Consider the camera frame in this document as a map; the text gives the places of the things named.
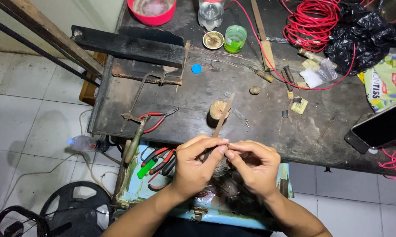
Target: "hand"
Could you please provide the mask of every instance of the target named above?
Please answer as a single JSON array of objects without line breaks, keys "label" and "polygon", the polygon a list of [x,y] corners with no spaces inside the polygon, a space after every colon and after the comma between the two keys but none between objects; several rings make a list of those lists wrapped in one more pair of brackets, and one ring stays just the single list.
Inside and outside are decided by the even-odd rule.
[{"label": "hand", "polygon": [[243,177],[250,192],[262,199],[278,192],[276,183],[280,155],[274,148],[247,140],[230,143],[230,149],[225,155]]},{"label": "hand", "polygon": [[[227,151],[228,139],[199,135],[176,149],[176,170],[171,183],[173,190],[184,200],[202,191],[216,169],[217,164]],[[216,147],[208,159],[199,159],[207,148]]]}]

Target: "red-handled pliers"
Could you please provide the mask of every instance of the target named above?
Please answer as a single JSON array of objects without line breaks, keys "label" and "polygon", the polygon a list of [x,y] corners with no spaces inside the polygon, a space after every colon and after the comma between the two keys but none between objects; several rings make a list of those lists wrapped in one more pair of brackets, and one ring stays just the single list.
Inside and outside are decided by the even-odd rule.
[{"label": "red-handled pliers", "polygon": [[149,113],[145,113],[145,114],[139,116],[138,119],[143,119],[146,115],[148,115],[148,116],[162,116],[163,115],[163,117],[154,126],[152,126],[151,128],[145,130],[144,133],[149,133],[149,132],[154,131],[156,128],[158,128],[160,126],[161,123],[163,123],[164,119],[167,116],[175,113],[178,110],[180,110],[180,108],[175,108],[175,109],[169,110],[169,111],[167,111],[165,113],[162,113],[162,112],[149,112]]}]

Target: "bottle cap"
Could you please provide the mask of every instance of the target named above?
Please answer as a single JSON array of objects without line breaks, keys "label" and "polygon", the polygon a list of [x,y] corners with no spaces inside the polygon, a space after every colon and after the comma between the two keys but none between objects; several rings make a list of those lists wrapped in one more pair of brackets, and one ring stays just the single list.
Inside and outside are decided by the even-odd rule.
[{"label": "bottle cap", "polygon": [[75,143],[75,139],[74,139],[74,138],[69,138],[68,141],[67,141],[67,143],[68,143],[69,145],[72,145],[72,144]]},{"label": "bottle cap", "polygon": [[202,70],[202,67],[200,64],[194,64],[192,65],[192,72],[195,74],[199,74]]}]

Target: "dark wooden table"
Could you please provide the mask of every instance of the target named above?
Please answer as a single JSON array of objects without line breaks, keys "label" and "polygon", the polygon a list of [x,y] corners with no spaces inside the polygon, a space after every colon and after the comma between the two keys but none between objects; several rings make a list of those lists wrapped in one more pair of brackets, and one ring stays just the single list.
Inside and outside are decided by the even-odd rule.
[{"label": "dark wooden table", "polygon": [[[256,29],[250,1],[240,1]],[[269,37],[282,37],[282,30],[288,16],[278,1],[259,0],[258,6]],[[203,28],[197,23],[198,1],[178,0],[173,19],[158,28],[169,30],[192,44],[201,45]],[[130,17],[124,7],[121,12],[119,32],[127,26],[143,26]],[[241,25],[248,32],[248,38],[241,52],[244,58],[257,62],[263,68],[261,53],[252,33],[248,19],[242,9],[232,3],[225,13],[222,25],[215,30],[225,33],[230,25]],[[298,56],[297,50],[290,45],[272,43],[276,68],[280,71],[289,65],[296,81],[303,81],[299,72],[305,58]],[[123,118],[121,111],[131,109],[139,81],[114,78],[110,71],[113,57],[109,57],[105,75],[101,82],[98,99],[95,104],[88,131],[95,134],[132,138],[138,124],[127,122],[123,132],[119,132]],[[274,147],[283,161],[314,164],[347,170],[395,175],[396,171],[378,166],[378,162],[389,161],[382,151],[377,154],[359,154],[348,145],[343,136],[364,114],[371,113],[365,97],[365,89],[357,77],[347,77],[332,89],[309,91],[294,89],[295,96],[309,101],[303,115],[297,116],[290,111],[289,118],[281,119],[281,111],[289,105],[286,85],[275,80],[268,83],[239,64],[231,67],[223,63],[213,63],[222,70],[203,68],[200,74],[193,74],[191,66],[195,63],[210,63],[203,60],[201,54],[191,51],[185,68],[182,86],[175,93],[176,86],[145,84],[132,114],[140,116],[150,111],[167,111],[176,107],[181,109],[170,115],[155,131],[143,135],[143,139],[166,143],[184,143],[198,134],[211,135],[213,128],[206,122],[209,107],[214,100],[227,101],[235,93],[233,111],[223,125],[220,137],[232,142],[254,140]],[[241,59],[232,62],[244,62]],[[259,86],[258,95],[249,94],[249,88]],[[321,132],[332,121],[321,141],[317,143]],[[153,117],[148,121],[151,126],[158,120]]]}]

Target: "plastic bottle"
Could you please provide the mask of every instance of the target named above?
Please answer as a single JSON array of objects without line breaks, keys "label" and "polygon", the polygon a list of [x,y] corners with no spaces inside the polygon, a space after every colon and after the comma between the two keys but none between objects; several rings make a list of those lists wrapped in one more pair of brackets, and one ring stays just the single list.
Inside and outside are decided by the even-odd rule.
[{"label": "plastic bottle", "polygon": [[106,141],[84,135],[69,138],[67,143],[76,151],[105,152],[109,149],[109,144]]},{"label": "plastic bottle", "polygon": [[199,0],[198,22],[208,31],[219,27],[223,21],[225,0]]}]

